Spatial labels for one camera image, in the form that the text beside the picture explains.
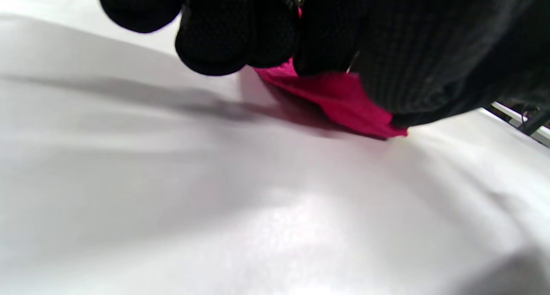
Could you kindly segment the person's left hand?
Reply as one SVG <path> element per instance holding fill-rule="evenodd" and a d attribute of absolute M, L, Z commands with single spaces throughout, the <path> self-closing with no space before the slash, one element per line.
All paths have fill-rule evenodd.
<path fill-rule="evenodd" d="M 397 127 L 496 101 L 549 108 L 549 0 L 99 0 L 118 26 L 177 16 L 191 70 L 225 76 L 289 59 L 299 76 L 351 70 Z"/>

